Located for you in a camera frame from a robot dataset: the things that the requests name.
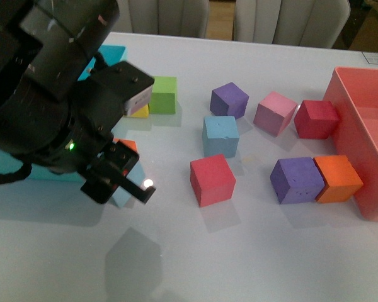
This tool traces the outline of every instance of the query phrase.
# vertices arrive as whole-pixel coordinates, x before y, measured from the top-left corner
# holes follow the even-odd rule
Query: chair
[[[204,38],[209,0],[118,0],[113,31]]]
[[[348,0],[236,0],[234,40],[331,48],[349,15]]]

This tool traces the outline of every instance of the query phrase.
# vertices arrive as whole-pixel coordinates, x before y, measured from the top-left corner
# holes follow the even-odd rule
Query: pink box
[[[347,155],[364,183],[356,204],[364,218],[378,221],[378,69],[335,68],[323,99],[340,116],[333,132],[337,152]]]

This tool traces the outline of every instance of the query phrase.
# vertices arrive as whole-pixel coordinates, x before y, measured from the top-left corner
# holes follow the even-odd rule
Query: red cube
[[[339,122],[339,115],[330,101],[305,100],[294,116],[299,138],[326,139]]]
[[[190,162],[190,183],[200,207],[231,199],[236,183],[222,154]]]

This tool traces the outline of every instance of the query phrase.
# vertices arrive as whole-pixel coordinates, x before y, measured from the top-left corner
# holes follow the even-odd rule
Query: black cable
[[[22,167],[14,173],[0,174],[0,184],[10,184],[16,181],[23,181],[31,174],[31,171],[32,165],[24,163]]]

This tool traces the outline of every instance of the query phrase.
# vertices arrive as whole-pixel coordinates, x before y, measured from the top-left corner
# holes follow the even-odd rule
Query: white table
[[[331,140],[277,138],[252,124],[271,91],[321,99],[337,65],[369,65],[360,52],[131,34],[128,59],[178,78],[178,112],[123,118],[117,137],[137,142],[157,191],[143,205],[95,204],[80,184],[0,186],[0,301],[378,301],[378,223],[352,201],[281,206],[269,175],[278,159],[335,152]],[[231,200],[200,209],[189,181],[203,156],[211,90],[236,83],[250,95],[228,162]]]

